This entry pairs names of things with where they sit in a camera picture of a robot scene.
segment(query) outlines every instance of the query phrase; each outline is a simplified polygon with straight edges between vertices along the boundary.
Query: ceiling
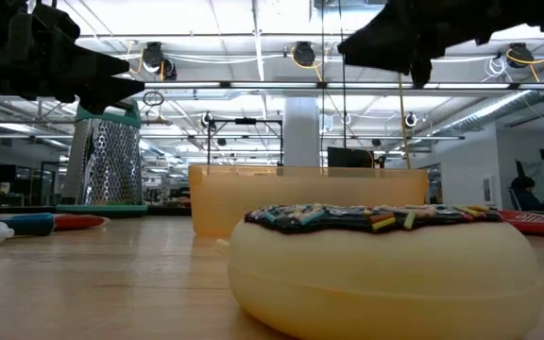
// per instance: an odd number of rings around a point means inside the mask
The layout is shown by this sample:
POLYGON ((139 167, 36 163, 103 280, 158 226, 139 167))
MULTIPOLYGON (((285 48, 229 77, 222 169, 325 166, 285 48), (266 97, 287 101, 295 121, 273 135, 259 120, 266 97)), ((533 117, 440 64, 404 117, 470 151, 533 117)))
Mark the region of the ceiling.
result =
MULTIPOLYGON (((77 44, 126 59, 132 70, 140 69, 139 72, 120 77, 159 81, 158 76, 148 73, 140 66, 140 55, 147 42, 162 42, 166 56, 177 67, 178 81, 317 82, 322 77, 325 81, 398 81, 397 74, 383 70, 350 66, 344 68, 336 51, 336 45, 342 39, 342 27, 345 38, 350 32, 367 24, 380 6, 346 11, 343 20, 340 20, 337 12, 325 12, 324 25, 319 11, 310 8, 309 0, 59 0, 58 7, 69 13, 81 27, 81 37, 77 44), (254 34, 256 26, 261 34, 259 39, 254 34), (316 70, 300 68, 293 62, 291 48, 297 41, 312 43, 316 52, 316 63, 320 65, 320 77, 316 70)), ((544 59, 544 33, 536 27, 521 25, 495 33, 486 45, 476 46, 474 42, 465 42, 449 48, 445 58, 433 62, 431 82, 509 81, 508 78, 505 79, 503 71, 508 72, 515 82, 531 81, 528 68, 503 69, 502 61, 494 61, 490 65, 498 52, 504 53, 507 50, 509 43, 527 43, 536 58, 544 59)), ((537 65, 537 71, 544 71, 544 63, 537 65)), ((409 83, 411 79, 406 76, 403 81, 409 83)), ((168 100, 160 107, 145 108, 141 100, 139 105, 143 120, 152 121, 160 115, 169 124, 146 125, 143 127, 143 135, 197 135, 202 133, 199 121, 205 112, 215 118, 247 116, 281 120, 284 114, 284 98, 298 95, 291 91, 237 92, 220 89, 198 90, 196 93, 192 90, 161 90, 161 93, 168 100)), ((492 91, 407 92, 404 108, 419 118, 418 124, 431 127, 486 97, 502 94, 492 91)), ((401 128, 400 98, 397 91, 348 91, 345 101, 341 92, 337 91, 324 94, 318 91, 307 95, 315 95, 319 107, 324 102, 325 121, 329 122, 330 119, 334 122, 332 130, 326 131, 329 135, 343 134, 342 118, 336 113, 343 112, 344 102, 345 110, 349 114, 349 134, 395 135, 401 128)), ((0 105, 19 112, 13 116, 9 111, 0 110, 0 118, 22 120, 37 118, 72 121, 77 110, 77 103, 59 106, 51 98, 42 99, 41 110, 38 102, 26 102, 18 98, 0 97, 0 105)), ((56 134, 73 132, 70 125, 52 124, 36 128, 48 132, 55 129, 56 134)), ((267 139, 263 143, 259 139, 258 133, 272 134, 265 127, 255 130, 253 127, 228 125, 223 133, 219 133, 252 136, 249 140, 229 141, 228 145, 220 147, 223 149, 252 149, 258 153, 266 148, 280 149, 278 140, 267 139)), ((195 144, 195 141, 182 141, 176 137, 169 140, 144 140, 168 155, 188 157, 185 158, 184 165, 187 162, 203 161, 204 153, 197 146, 202 141, 195 144)), ((325 146, 342 143, 339 140, 328 140, 325 141, 325 146)), ((363 145, 369 147, 370 141, 363 141, 363 145)), ((349 140, 348 146, 361 145, 358 140, 349 140)), ((266 155, 261 159, 249 158, 253 154, 246 153, 245 163, 275 162, 275 158, 268 158, 266 155)))

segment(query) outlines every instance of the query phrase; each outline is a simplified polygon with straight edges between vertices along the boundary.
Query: yellow donut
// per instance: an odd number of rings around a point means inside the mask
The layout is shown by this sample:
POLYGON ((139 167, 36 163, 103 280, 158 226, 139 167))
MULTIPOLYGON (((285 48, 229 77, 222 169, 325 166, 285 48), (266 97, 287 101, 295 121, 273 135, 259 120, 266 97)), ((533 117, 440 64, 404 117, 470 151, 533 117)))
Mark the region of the yellow donut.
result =
POLYGON ((228 270, 249 314, 299 339, 516 340, 543 303, 535 254, 504 223, 285 235, 240 222, 228 270))

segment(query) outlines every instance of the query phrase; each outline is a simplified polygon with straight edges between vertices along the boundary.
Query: green base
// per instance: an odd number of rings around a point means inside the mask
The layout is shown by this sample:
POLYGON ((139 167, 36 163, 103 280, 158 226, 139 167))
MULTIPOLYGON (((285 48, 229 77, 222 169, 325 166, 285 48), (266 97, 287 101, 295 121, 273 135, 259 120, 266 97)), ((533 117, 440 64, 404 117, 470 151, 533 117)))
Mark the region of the green base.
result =
POLYGON ((148 207, 129 205, 58 205, 57 213, 91 214, 108 218, 134 218, 148 214, 148 207))

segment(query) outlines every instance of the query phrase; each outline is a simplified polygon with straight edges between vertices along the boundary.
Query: donut toy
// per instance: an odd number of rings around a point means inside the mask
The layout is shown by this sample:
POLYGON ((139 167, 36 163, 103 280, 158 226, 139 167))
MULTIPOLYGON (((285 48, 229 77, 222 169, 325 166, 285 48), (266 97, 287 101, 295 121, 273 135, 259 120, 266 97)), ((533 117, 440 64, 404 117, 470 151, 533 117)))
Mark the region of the donut toy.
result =
POLYGON ((516 340, 543 305, 532 248, 485 207, 270 206, 228 256, 242 308, 299 339, 516 340))

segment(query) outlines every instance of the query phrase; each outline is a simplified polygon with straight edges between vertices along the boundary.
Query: wooden table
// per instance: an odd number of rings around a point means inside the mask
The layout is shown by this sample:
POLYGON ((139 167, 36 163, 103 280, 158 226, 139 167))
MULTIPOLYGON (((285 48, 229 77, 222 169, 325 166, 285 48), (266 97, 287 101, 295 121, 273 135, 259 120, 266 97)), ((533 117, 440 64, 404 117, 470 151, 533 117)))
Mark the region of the wooden table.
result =
MULTIPOLYGON (((544 238, 532 237, 544 267, 544 238)), ((188 217, 0 246, 0 339, 286 339, 244 314, 188 217)), ((544 316, 527 339, 544 340, 544 316)))

